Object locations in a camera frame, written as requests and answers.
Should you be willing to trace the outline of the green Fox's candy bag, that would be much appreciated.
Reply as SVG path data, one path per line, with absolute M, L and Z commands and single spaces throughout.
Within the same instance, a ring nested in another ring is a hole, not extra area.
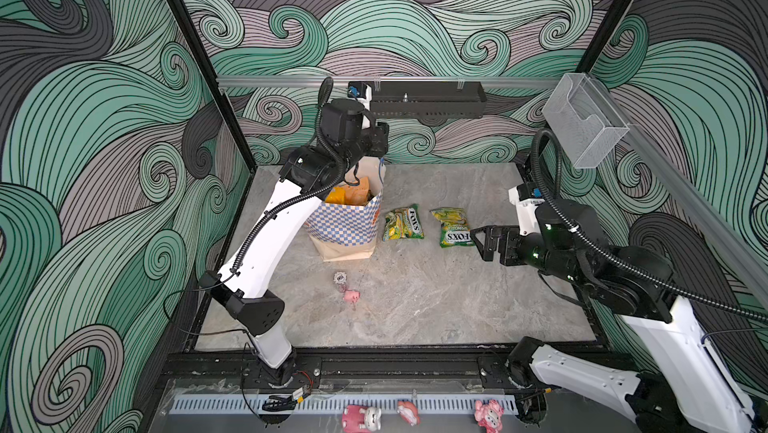
M 464 209 L 440 207 L 430 213 L 440 223 L 439 244 L 442 248 L 473 246 L 471 227 Z
M 424 238 L 417 204 L 391 210 L 384 220 L 383 241 Z

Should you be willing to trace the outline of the orange snack pouch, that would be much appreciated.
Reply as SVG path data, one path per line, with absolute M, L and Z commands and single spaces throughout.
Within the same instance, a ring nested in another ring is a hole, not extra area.
M 342 190 L 347 206 L 366 206 L 375 196 L 368 177 L 359 179 L 356 185 L 344 184 Z

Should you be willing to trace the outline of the blue checkered paper bag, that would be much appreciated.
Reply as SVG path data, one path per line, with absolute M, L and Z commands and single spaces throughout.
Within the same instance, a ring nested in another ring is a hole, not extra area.
M 364 157 L 357 176 L 368 179 L 371 199 L 360 206 L 322 203 L 305 222 L 309 238 L 324 262 L 365 260 L 376 248 L 386 166 Z

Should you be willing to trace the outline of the yellow orange candy bag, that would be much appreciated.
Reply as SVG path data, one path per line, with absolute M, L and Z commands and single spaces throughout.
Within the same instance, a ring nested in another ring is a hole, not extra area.
M 347 188 L 342 186 L 334 187 L 325 199 L 328 204 L 346 205 Z

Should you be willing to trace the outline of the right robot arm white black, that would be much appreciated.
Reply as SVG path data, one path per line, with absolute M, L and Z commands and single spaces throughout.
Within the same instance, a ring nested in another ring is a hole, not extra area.
M 506 360 L 521 388 L 555 387 L 622 414 L 643 432 L 764 432 L 767 411 L 736 383 L 689 298 L 671 282 L 671 263 L 637 246 L 608 243 L 597 213 L 570 200 L 516 204 L 522 225 L 488 225 L 470 238 L 485 261 L 527 265 L 568 282 L 624 321 L 650 353 L 655 373 L 619 370 L 525 337 Z

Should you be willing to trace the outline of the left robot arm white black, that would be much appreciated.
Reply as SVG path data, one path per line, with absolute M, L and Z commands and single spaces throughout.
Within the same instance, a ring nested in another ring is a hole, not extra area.
M 233 257 L 199 280 L 242 326 L 267 381 L 278 386 L 295 371 L 295 352 L 281 324 L 285 302 L 269 290 L 270 280 L 303 224 L 347 172 L 366 157 L 385 156 L 389 126 L 369 126 L 340 142 L 322 131 L 316 136 L 316 146 L 289 155 L 264 212 Z

